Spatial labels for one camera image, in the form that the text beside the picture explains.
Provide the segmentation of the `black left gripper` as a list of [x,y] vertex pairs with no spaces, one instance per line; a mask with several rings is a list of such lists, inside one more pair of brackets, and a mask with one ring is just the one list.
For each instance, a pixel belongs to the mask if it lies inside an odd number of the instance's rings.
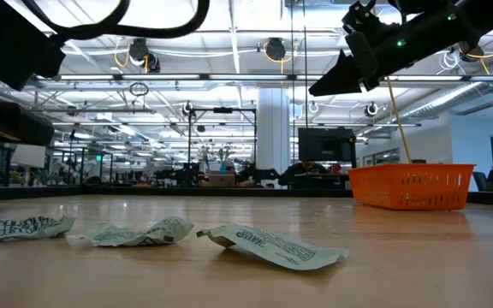
[[17,103],[0,101],[0,142],[47,146],[54,127],[43,116]]

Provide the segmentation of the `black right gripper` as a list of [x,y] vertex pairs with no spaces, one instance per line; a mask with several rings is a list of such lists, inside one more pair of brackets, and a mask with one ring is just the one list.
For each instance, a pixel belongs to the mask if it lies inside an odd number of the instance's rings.
[[457,9],[440,7],[404,23],[391,23],[383,34],[347,34],[351,55],[340,50],[336,65],[316,81],[314,97],[368,91],[380,80],[457,41],[449,29],[457,23]]

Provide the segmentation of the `green-white sweetener packet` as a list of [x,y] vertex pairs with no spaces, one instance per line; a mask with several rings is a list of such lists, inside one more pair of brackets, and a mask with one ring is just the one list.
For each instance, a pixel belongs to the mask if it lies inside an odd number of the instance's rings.
[[103,222],[81,234],[68,235],[68,238],[87,240],[94,246],[173,245],[183,240],[193,227],[194,224],[186,219],[168,216],[143,231]]
[[349,254],[345,248],[312,246],[285,234],[239,224],[201,229],[196,235],[198,238],[206,236],[225,248],[239,246],[289,270],[319,270],[345,260]]
[[22,220],[0,219],[0,240],[36,240],[67,233],[75,223],[73,217],[32,216]]

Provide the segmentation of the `white lampshade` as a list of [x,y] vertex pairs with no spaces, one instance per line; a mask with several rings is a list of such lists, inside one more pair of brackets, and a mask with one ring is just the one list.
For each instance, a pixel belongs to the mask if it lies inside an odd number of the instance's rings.
[[46,148],[40,145],[18,144],[11,157],[11,162],[27,167],[43,168]]

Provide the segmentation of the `black monitor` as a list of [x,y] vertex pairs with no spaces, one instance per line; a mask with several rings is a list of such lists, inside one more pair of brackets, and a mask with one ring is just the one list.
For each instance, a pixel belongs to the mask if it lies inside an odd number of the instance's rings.
[[346,128],[298,129],[300,161],[356,163],[356,136]]

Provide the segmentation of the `white building column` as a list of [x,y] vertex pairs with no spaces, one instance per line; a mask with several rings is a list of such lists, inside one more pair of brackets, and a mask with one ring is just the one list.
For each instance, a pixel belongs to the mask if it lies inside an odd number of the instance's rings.
[[279,175],[291,160],[289,109],[285,88],[258,90],[256,164],[260,169],[274,169]]

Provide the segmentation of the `long ceiling light bar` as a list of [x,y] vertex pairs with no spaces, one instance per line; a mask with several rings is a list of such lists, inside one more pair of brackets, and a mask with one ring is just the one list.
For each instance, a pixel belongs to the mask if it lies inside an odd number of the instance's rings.
[[[317,81],[320,74],[62,74],[38,81],[155,81],[155,80],[230,80],[230,81]],[[397,82],[493,82],[493,75],[390,75]]]

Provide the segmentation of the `orange slotted plastic basket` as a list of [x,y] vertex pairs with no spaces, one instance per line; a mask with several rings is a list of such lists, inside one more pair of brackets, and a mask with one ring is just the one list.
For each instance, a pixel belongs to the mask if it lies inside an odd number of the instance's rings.
[[350,169],[353,198],[388,210],[462,210],[472,164],[400,163]]

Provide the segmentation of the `brown cardboard box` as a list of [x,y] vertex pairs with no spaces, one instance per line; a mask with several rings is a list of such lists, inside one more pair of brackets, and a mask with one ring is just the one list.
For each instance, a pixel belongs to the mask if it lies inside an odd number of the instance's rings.
[[236,187],[235,173],[209,174],[206,185],[208,187]]

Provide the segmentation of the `black office chair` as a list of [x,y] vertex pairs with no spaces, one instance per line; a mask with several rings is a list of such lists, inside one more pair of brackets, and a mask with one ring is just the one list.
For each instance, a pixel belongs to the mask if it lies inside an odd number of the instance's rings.
[[472,177],[475,181],[476,187],[480,192],[485,192],[488,188],[488,182],[486,175],[482,172],[473,171]]

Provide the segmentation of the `silver air duct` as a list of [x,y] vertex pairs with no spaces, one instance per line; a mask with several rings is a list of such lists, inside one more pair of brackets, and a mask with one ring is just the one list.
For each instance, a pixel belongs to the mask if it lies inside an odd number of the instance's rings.
[[436,116],[444,110],[455,105],[465,103],[468,100],[483,96],[490,91],[490,83],[477,81],[466,86],[460,86],[446,94],[438,94],[420,107],[401,115],[401,118],[419,118]]

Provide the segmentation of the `black metal stand frame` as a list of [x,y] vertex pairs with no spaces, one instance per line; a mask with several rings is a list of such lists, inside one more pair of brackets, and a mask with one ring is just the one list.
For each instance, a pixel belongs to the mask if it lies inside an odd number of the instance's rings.
[[238,112],[253,126],[253,163],[256,163],[257,159],[257,145],[258,145],[258,112],[255,108],[233,108],[233,107],[213,107],[213,108],[194,108],[189,107],[186,111],[187,114],[187,163],[192,162],[192,130],[193,126],[205,115],[206,112],[214,114],[232,114]]

